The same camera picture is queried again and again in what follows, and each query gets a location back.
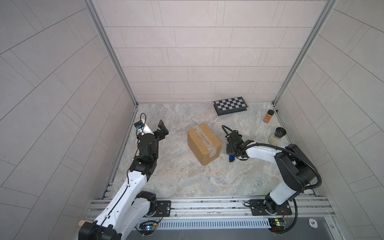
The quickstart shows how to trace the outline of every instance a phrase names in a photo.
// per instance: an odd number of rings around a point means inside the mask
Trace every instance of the tiled wall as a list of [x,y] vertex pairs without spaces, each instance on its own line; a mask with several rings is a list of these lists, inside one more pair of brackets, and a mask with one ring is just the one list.
[[349,240],[384,239],[384,1],[339,0],[277,104]]
[[272,101],[325,1],[93,0],[138,102]]
[[133,103],[81,0],[3,0],[0,22],[0,238],[69,240]]

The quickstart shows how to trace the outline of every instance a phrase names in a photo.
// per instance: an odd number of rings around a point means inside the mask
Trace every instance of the marble floor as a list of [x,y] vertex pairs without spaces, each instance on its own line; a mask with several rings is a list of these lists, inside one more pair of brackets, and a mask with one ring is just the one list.
[[[147,115],[147,125],[154,131],[160,119],[169,130],[169,135],[159,142],[157,167],[149,179],[145,191],[157,197],[194,196],[245,196],[265,195],[281,181],[276,165],[260,159],[230,163],[225,153],[227,141],[221,128],[224,124],[243,135],[243,140],[268,143],[269,136],[280,127],[276,116],[266,124],[262,120],[270,103],[249,103],[247,111],[218,116],[213,103],[140,104],[135,122],[140,114]],[[187,144],[187,131],[205,122],[220,139],[223,146],[219,158],[202,166]],[[123,157],[114,178],[116,192],[126,178],[137,149],[135,129],[132,128]],[[283,137],[280,146],[287,146]]]

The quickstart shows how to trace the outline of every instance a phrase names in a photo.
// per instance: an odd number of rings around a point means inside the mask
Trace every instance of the folding chess board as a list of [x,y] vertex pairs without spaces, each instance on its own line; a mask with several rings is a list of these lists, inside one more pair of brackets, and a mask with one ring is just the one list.
[[243,100],[243,98],[239,97],[215,101],[214,107],[217,112],[217,115],[224,115],[228,113],[245,111],[248,106]]

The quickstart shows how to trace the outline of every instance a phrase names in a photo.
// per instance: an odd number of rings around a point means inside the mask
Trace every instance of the white wall tile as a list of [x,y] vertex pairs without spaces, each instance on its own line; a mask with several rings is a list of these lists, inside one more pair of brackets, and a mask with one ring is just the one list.
[[153,82],[188,82],[187,67],[150,67]]
[[343,50],[361,25],[362,22],[333,10],[321,29],[320,35],[338,49]]
[[292,66],[300,48],[270,48],[263,66]]
[[349,56],[381,80],[384,80],[384,33],[370,28],[349,53]]
[[248,93],[250,82],[222,82],[217,84],[215,93]]
[[96,44],[91,41],[65,61],[55,71],[55,75],[75,93],[102,60]]
[[0,58],[0,119],[11,111],[34,86]]
[[226,1],[223,26],[266,26],[272,24],[278,1]]
[[79,130],[69,117],[59,113],[3,186],[39,196]]
[[163,26],[216,26],[217,1],[159,1]]
[[211,93],[210,82],[173,83],[175,94],[208,94]]
[[107,26],[156,26],[151,1],[98,0]]
[[325,1],[287,1],[278,26],[312,27]]
[[59,165],[15,239],[48,239],[80,174]]
[[169,94],[168,83],[132,83],[136,94]]
[[113,27],[104,27],[105,32],[107,33],[108,39],[111,42],[112,47],[114,48],[126,48],[124,40],[122,38],[120,28]]
[[296,99],[311,125],[325,113],[323,106],[304,82],[301,82],[297,87],[293,97]]
[[183,101],[181,94],[146,94],[149,103],[180,103]]
[[127,48],[174,48],[174,28],[120,27]]
[[384,167],[380,157],[380,150],[383,146],[384,132],[382,131],[355,146],[357,152],[364,159],[381,184],[384,183]]
[[257,66],[262,48],[221,48],[219,66]]
[[312,28],[287,28],[280,48],[301,48]]
[[125,67],[164,66],[160,48],[118,48]]
[[293,122],[313,159],[318,159],[327,153],[320,138],[316,135],[316,132],[305,117],[304,112],[301,112]]
[[381,238],[383,238],[383,224],[382,222],[377,221],[377,216],[380,214],[384,214],[384,208],[382,208],[381,206],[375,208],[374,206],[376,205],[377,199],[384,198],[384,188],[382,186],[379,186],[372,189],[367,189],[365,191],[355,193],[355,196],[364,211],[367,213],[369,219],[371,219],[371,222],[373,223],[373,226],[375,227],[378,234]]
[[106,121],[101,111],[93,108],[66,155],[84,166]]
[[381,0],[355,0],[346,14],[380,31],[384,31],[384,18],[381,14],[383,8],[384,2]]
[[124,86],[119,76],[116,75],[99,99],[100,103],[109,113],[112,111],[123,90]]
[[93,71],[69,99],[67,105],[85,121],[105,89],[106,86],[99,74]]
[[84,166],[81,165],[80,163],[76,162],[75,160],[73,160],[72,158],[68,157],[67,155],[65,155],[62,159],[62,161],[60,162],[62,165],[74,170],[75,172],[78,172],[78,173],[81,173],[81,171],[83,170]]
[[213,102],[220,100],[221,94],[183,94],[183,102]]
[[143,67],[122,67],[128,82],[147,82]]
[[229,48],[232,28],[176,27],[178,48]]
[[0,53],[33,36],[37,31],[11,0],[2,1],[0,8]]
[[286,28],[233,28],[231,48],[278,48]]
[[168,48],[171,66],[212,66],[213,48]]
[[50,75],[0,121],[0,159],[18,164],[72,96]]
[[14,239],[24,220],[28,216],[30,209],[0,204],[0,232],[2,238],[6,240]]
[[348,226],[370,225],[371,222],[338,171],[335,163],[329,161],[318,169]]
[[310,90],[313,90],[316,84],[324,76],[325,72],[316,65],[308,56],[305,56],[299,69],[297,69],[297,75],[305,82]]
[[38,196],[0,187],[0,203],[18,207],[33,208]]
[[339,86],[381,128],[384,128],[384,84],[370,72],[356,64],[340,81]]
[[316,129],[316,133],[347,183],[372,176],[369,167],[331,118]]
[[373,187],[380,186],[381,183],[375,176],[370,176],[364,179],[361,179],[357,182],[349,184],[353,193],[364,191]]
[[61,21],[13,47],[12,51],[40,79],[45,79],[79,49],[80,44],[68,24]]
[[231,82],[235,67],[193,67],[194,82]]
[[372,123],[372,120],[332,79],[323,85],[316,97],[347,138]]
[[82,208],[85,207],[85,203],[92,191],[93,184],[106,155],[107,151],[96,143],[67,204]]
[[36,76],[11,50],[0,55],[9,65],[11,65],[20,75],[22,75],[30,84],[37,87],[41,79]]
[[378,133],[380,131],[381,131],[381,129],[375,123],[372,123],[368,127],[364,128],[363,130],[358,132],[353,137],[349,138],[349,141],[353,146],[356,146],[357,144],[361,143],[365,139],[375,135],[376,133]]
[[308,56],[336,83],[353,67],[355,61],[335,46],[318,36],[308,51]]
[[279,82],[257,82],[253,93],[276,94],[281,87]]

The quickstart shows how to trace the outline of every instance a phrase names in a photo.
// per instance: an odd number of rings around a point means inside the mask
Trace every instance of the cardboard box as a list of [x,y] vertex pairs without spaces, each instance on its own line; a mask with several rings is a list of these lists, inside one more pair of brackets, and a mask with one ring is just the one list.
[[205,166],[218,158],[221,142],[205,124],[199,124],[188,131],[188,146],[201,165]]

